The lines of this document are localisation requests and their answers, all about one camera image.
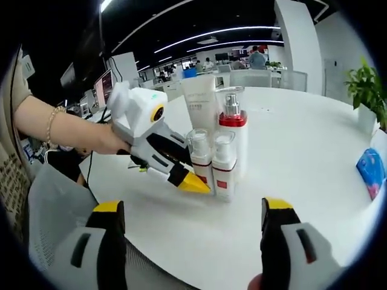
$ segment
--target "blue tissue box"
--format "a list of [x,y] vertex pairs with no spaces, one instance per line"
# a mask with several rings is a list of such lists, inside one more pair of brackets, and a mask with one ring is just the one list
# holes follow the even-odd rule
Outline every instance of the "blue tissue box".
[[375,149],[366,149],[356,164],[373,200],[386,182],[386,173],[383,161]]

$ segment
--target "white round table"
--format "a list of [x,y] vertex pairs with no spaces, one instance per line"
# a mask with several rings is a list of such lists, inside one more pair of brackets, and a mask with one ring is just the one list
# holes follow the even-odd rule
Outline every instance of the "white round table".
[[[127,238],[156,265],[200,289],[246,289],[262,272],[265,196],[291,203],[346,265],[369,224],[358,231],[352,223],[347,233],[338,225],[371,203],[356,169],[369,147],[356,113],[339,101],[285,89],[246,88],[242,103],[249,115],[249,171],[233,202],[179,192],[128,170],[128,156],[95,154],[89,184],[97,200],[124,200]],[[165,120],[181,134],[192,129],[184,98],[168,104]],[[81,164],[84,176],[88,165],[89,159]]]

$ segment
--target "bracelet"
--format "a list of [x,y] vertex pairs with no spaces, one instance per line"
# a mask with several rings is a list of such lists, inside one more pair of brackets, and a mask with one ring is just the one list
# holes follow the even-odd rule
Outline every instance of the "bracelet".
[[56,107],[53,110],[53,112],[51,113],[50,118],[48,119],[48,123],[47,123],[47,145],[49,148],[52,148],[52,149],[56,149],[58,147],[57,144],[54,144],[51,142],[51,125],[53,124],[53,120],[55,119],[55,116],[59,112],[65,113],[66,112],[65,107],[62,107],[62,106]]

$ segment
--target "black ceiling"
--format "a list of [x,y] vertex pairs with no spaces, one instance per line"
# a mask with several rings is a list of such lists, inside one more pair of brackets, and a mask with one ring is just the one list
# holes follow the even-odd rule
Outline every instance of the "black ceiling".
[[[102,14],[107,52],[153,15],[179,2],[181,0],[112,0]],[[306,3],[312,18],[324,7],[313,0],[302,2]],[[98,4],[99,0],[67,0],[34,11],[36,17],[26,28],[24,50],[30,54],[36,70],[29,83],[37,97],[53,105],[63,99],[59,79],[74,57],[82,31],[92,18],[97,17]],[[165,57],[194,54],[186,51],[201,46],[197,42],[202,39],[190,40],[154,54],[155,50],[176,41],[225,28],[273,26],[276,20],[273,8],[274,0],[242,2],[242,5],[236,1],[227,5],[224,0],[193,0],[155,18],[126,40],[114,54],[133,51],[136,60],[140,61],[139,68],[158,65],[158,61]],[[330,8],[320,20],[334,11]],[[272,30],[233,31],[215,36],[219,43],[270,40]]]

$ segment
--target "red label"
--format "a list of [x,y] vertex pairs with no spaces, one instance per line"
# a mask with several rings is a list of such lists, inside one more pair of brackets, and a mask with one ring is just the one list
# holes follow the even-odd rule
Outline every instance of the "red label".
[[221,189],[227,189],[227,182],[225,181],[216,180],[216,184],[218,184],[218,187],[220,187]]
[[207,184],[207,178],[205,178],[204,176],[200,176],[200,175],[198,175],[198,177],[202,180],[202,182]]

